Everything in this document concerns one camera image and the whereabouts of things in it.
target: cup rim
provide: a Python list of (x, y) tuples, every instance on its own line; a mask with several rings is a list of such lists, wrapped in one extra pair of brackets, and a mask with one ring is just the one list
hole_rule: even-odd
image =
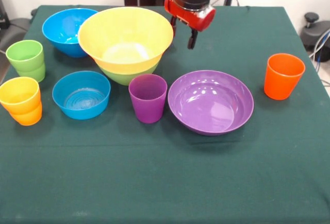
[(36, 85), (37, 85), (37, 90), (35, 91), (35, 93), (34, 93), (31, 97), (29, 97), (28, 99), (26, 99), (26, 100), (24, 100), (24, 101), (21, 101), (21, 102), (18, 102), (18, 103), (8, 103), (8, 102), (5, 102), (5, 101), (0, 100), (0, 102), (1, 102), (2, 104), (8, 105), (8, 106), (16, 106), (16, 105), (24, 104), (24, 103), (30, 101), (31, 99), (35, 98), (35, 96), (39, 93), (39, 84), (38, 84), (38, 82), (37, 82), (36, 80), (34, 80), (34, 79), (31, 78), (31, 77), (27, 77), (27, 76), (19, 76), (19, 77), (15, 77), (15, 78), (9, 79), (8, 81), (4, 82), (4, 83), (0, 86), (0, 90), (1, 90), (1, 88), (3, 88), (6, 84), (9, 84), (9, 83), (12, 82), (12, 81), (19, 80), (19, 79), (23, 79), (23, 78), (28, 79), (28, 80), (32, 80), (33, 82), (36, 83)]
[[(300, 63), (302, 63), (302, 65), (303, 65), (303, 67), (304, 67), (303, 71), (302, 71), (301, 73), (297, 74), (297, 75), (286, 75), (286, 74), (282, 74), (282, 73), (280, 73), (280, 72), (274, 70), (274, 69), (270, 66), (269, 61), (271, 60), (272, 57), (274, 57), (274, 56), (278, 56), (278, 55), (289, 55), (289, 56), (291, 56), (291, 57), (293, 57), (293, 58), (298, 59), (298, 61), (299, 61)], [(267, 60), (267, 66), (268, 66), (268, 68), (269, 68), (271, 71), (273, 71), (274, 73), (276, 73), (276, 74), (278, 74), (278, 75), (285, 76), (285, 77), (293, 77), (293, 78), (294, 78), (294, 77), (297, 77), (297, 76), (302, 76), (302, 75), (304, 74), (305, 70), (306, 70), (306, 65), (305, 65), (304, 61), (301, 60), (299, 57), (297, 57), (297, 56), (295, 56), (295, 55), (292, 55), (292, 54), (289, 54), (289, 53), (275, 53), (275, 54), (271, 55), (271, 56), (268, 58), (268, 60)]]
[[(41, 50), (39, 51), (39, 53), (36, 54), (35, 56), (33, 56), (32, 58), (28, 58), (28, 59), (24, 59), (24, 60), (12, 59), (12, 58), (10, 58), (10, 57), (8, 56), (8, 51), (10, 50), (10, 48), (12, 48), (12, 47), (14, 47), (14, 46), (16, 46), (16, 45), (18, 45), (18, 44), (24, 43), (24, 42), (26, 42), (26, 41), (34, 42), (34, 43), (39, 44), (39, 45), (41, 46)], [(37, 41), (37, 40), (20, 40), (20, 41), (17, 41), (17, 42), (15, 42), (15, 43), (13, 43), (12, 45), (10, 45), (10, 46), (7, 48), (7, 50), (6, 50), (6, 57), (8, 58), (9, 61), (14, 61), (14, 62), (27, 62), (27, 61), (29, 61), (29, 60), (32, 60), (32, 59), (34, 59), (34, 58), (40, 56), (40, 55), (42, 54), (42, 52), (43, 52), (43, 46), (42, 46), (42, 44), (41, 44), (39, 41)]]
[[(130, 90), (130, 88), (131, 88), (131, 83), (134, 81), (134, 80), (136, 80), (137, 78), (139, 78), (139, 77), (141, 77), (141, 76), (153, 76), (153, 77), (155, 77), (155, 78), (158, 78), (159, 80), (161, 80), (163, 83), (165, 83), (165, 85), (166, 85), (166, 89), (165, 89), (165, 91), (164, 91), (164, 93), (162, 93), (159, 97), (157, 97), (157, 98), (154, 98), (154, 99), (141, 99), (141, 98), (138, 98), (138, 97), (136, 97), (135, 96), (135, 94), (133, 94), (132, 92), (131, 92), (131, 90)], [(168, 85), (167, 85), (167, 82), (166, 82), (166, 80), (164, 79), (164, 78), (162, 78), (161, 76), (158, 76), (158, 75), (155, 75), (155, 74), (143, 74), (143, 75), (140, 75), (140, 76), (137, 76), (137, 77), (135, 77), (135, 78), (133, 78), (133, 80), (132, 81), (130, 81), (130, 83), (129, 83), (129, 85), (128, 85), (128, 91), (129, 91), (129, 94), (131, 95), (131, 96), (133, 96), (135, 99), (138, 99), (138, 100), (141, 100), (141, 101), (154, 101), (154, 100), (158, 100), (158, 99), (160, 99), (164, 94), (166, 94), (167, 93), (167, 90), (168, 90)]]

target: purple bowl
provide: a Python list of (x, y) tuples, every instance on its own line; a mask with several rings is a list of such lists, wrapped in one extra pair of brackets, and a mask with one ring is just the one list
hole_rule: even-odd
[(244, 125), (253, 112), (250, 90), (219, 71), (195, 71), (170, 87), (168, 102), (175, 117), (201, 135), (221, 135)]

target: orange cup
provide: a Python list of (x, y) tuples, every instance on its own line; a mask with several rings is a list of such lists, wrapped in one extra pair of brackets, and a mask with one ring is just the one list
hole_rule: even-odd
[(265, 76), (265, 94), (276, 100), (290, 96), (305, 72), (305, 64), (298, 57), (279, 53), (268, 59)]
[(0, 103), (20, 125), (34, 125), (41, 119), (40, 89), (33, 78), (16, 77), (2, 84)]

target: cup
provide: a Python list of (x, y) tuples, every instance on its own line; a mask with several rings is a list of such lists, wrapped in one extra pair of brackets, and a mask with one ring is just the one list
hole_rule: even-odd
[(42, 44), (35, 40), (18, 41), (8, 47), (6, 56), (19, 76), (35, 79), (45, 78), (45, 62)]
[(40, 89), (33, 78), (16, 77), (3, 83), (0, 103), (20, 125), (34, 125), (41, 119)]
[(130, 82), (128, 90), (139, 121), (152, 124), (160, 120), (167, 92), (163, 78), (153, 74), (138, 76)]
[(305, 64), (298, 57), (279, 53), (268, 59), (265, 76), (265, 94), (275, 100), (290, 96), (305, 72)]

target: green bowl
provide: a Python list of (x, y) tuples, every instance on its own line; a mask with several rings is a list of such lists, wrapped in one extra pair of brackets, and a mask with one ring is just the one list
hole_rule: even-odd
[(137, 76), (140, 76), (140, 75), (143, 75), (143, 74), (151, 74), (155, 71), (155, 69), (157, 68), (158, 66), (158, 63), (153, 66), (152, 68), (146, 70), (146, 71), (143, 71), (143, 72), (140, 72), (140, 73), (136, 73), (136, 74), (132, 74), (132, 75), (121, 75), (121, 74), (115, 74), (115, 73), (111, 73), (109, 71), (106, 71), (105, 69), (101, 68), (101, 71), (107, 76), (109, 77), (111, 80), (121, 84), (121, 85), (125, 85), (125, 86), (128, 86), (130, 81), (132, 81), (135, 77)]

